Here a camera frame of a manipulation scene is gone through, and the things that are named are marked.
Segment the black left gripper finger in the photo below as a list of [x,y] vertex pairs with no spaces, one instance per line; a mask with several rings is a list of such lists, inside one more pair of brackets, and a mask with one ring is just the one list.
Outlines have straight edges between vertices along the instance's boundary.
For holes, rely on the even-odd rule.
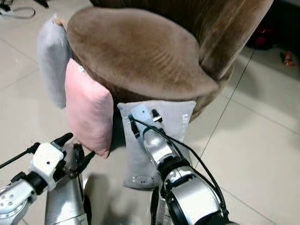
[[73,138],[73,133],[66,133],[62,137],[58,137],[51,142],[55,147],[63,147],[71,138]]
[[90,152],[84,155],[83,150],[77,150],[76,152],[76,176],[79,177],[81,173],[88,167],[90,161],[96,156],[95,152]]

